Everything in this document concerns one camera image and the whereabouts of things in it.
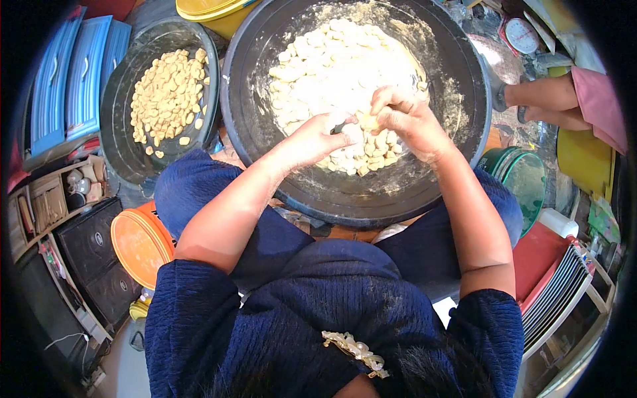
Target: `blue pants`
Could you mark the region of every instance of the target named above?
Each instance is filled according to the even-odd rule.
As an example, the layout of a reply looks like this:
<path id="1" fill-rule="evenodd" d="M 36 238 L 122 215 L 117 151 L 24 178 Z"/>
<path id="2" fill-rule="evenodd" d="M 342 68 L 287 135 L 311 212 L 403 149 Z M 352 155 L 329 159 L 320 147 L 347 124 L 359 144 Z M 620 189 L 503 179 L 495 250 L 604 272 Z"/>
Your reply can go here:
<path id="1" fill-rule="evenodd" d="M 212 160 L 202 150 L 170 164 L 155 188 L 157 214 L 170 234 L 179 240 L 188 221 L 240 173 L 240 168 Z M 515 246 L 522 232 L 522 212 L 515 197 L 491 175 L 481 170 L 475 174 Z M 279 276 L 289 260 L 312 242 L 314 238 L 268 206 L 231 277 L 240 291 L 255 289 Z M 418 286 L 432 302 L 457 291 L 460 269 L 444 203 L 376 246 L 396 263 L 403 279 Z"/>

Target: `green bucket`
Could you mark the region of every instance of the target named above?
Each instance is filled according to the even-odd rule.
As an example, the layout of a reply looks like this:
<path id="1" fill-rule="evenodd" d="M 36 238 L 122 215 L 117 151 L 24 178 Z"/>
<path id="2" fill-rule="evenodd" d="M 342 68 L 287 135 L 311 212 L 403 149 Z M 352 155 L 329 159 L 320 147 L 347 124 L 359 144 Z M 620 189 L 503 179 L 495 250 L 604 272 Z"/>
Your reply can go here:
<path id="1" fill-rule="evenodd" d="M 493 148 L 483 154 L 476 167 L 484 170 L 487 173 L 493 175 L 494 171 L 502 163 L 502 159 L 505 158 L 512 151 L 519 149 L 517 146 L 509 146 L 508 148 Z"/>
<path id="2" fill-rule="evenodd" d="M 544 203 L 546 172 L 542 160 L 534 152 L 509 146 L 489 150 L 478 162 L 478 167 L 513 193 L 524 218 L 520 237 L 526 235 L 537 221 Z"/>

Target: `black hair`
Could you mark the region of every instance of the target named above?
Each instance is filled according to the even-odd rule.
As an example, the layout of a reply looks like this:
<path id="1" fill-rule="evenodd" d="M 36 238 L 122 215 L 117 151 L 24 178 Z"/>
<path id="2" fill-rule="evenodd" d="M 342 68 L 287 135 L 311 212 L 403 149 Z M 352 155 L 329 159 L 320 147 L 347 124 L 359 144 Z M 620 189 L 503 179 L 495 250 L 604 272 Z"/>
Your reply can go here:
<path id="1" fill-rule="evenodd" d="M 462 344 L 443 336 L 442 340 L 426 339 L 417 345 L 397 346 L 382 355 L 386 379 L 374 378 L 374 387 L 382 398 L 491 398 L 490 379 L 483 365 Z M 446 358 L 454 372 L 441 366 Z M 274 362 L 264 364 L 250 374 L 238 374 L 226 385 L 214 377 L 213 386 L 206 388 L 206 398 L 270 398 L 277 374 Z"/>

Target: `black basin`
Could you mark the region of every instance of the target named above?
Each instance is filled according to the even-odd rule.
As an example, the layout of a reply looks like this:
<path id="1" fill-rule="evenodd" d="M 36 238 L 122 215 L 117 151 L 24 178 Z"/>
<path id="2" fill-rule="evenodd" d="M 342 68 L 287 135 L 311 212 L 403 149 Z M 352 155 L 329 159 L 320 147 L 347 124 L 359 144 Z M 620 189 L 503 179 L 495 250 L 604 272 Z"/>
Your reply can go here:
<path id="1" fill-rule="evenodd" d="M 204 65 L 206 76 L 210 76 L 210 85 L 203 86 L 201 102 L 201 107 L 207 104 L 208 110 L 205 116 L 201 112 L 196 116 L 203 117 L 203 126 L 197 130 L 194 123 L 189 124 L 177 138 L 162 141 L 159 149 L 164 152 L 163 158 L 148 156 L 144 149 L 151 145 L 152 138 L 147 136 L 146 145 L 135 143 L 132 138 L 131 101 L 135 83 L 152 66 L 152 61 L 163 53 L 181 48 L 188 50 L 191 58 L 200 47 L 206 50 L 210 61 L 210 65 Z M 140 32 L 109 77 L 102 97 L 99 139 L 109 168 L 121 180 L 140 185 L 147 178 L 157 176 L 166 165 L 190 149 L 207 148 L 218 134 L 218 80 L 217 49 L 201 25 L 171 17 Z M 190 143 L 179 145 L 178 138 L 184 136 L 190 137 Z"/>
<path id="2" fill-rule="evenodd" d="M 351 9 L 355 3 L 330 3 L 331 10 L 321 12 L 317 5 L 326 3 L 264 0 L 242 23 L 226 53 L 220 93 L 228 135 L 241 160 L 250 165 L 284 138 L 267 99 L 259 95 L 269 82 L 268 69 L 278 63 L 276 55 L 294 36 L 329 18 L 350 17 L 380 26 L 412 52 L 431 82 L 434 114 L 475 166 L 488 136 L 491 105 L 482 60 L 466 35 L 431 1 L 392 0 Z M 276 197 L 321 220 L 379 227 L 425 212 L 440 200 L 440 190 L 429 167 L 406 153 L 363 178 L 307 167 L 286 178 Z"/>

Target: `hair clip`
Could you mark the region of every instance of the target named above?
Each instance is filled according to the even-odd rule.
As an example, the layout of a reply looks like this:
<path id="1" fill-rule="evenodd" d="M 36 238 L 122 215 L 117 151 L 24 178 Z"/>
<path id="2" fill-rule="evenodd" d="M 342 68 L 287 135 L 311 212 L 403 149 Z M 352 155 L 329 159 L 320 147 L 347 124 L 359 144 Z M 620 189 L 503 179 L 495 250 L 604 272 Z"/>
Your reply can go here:
<path id="1" fill-rule="evenodd" d="M 368 374 L 370 379 L 375 376 L 381 379 L 389 377 L 389 373 L 383 370 L 385 360 L 379 355 L 374 355 L 374 353 L 369 350 L 367 344 L 354 340 L 354 336 L 349 332 L 343 334 L 323 330 L 321 335 L 325 339 L 325 343 L 323 343 L 325 347 L 329 346 L 329 343 L 334 343 L 342 352 L 363 361 L 363 363 L 372 370 Z"/>

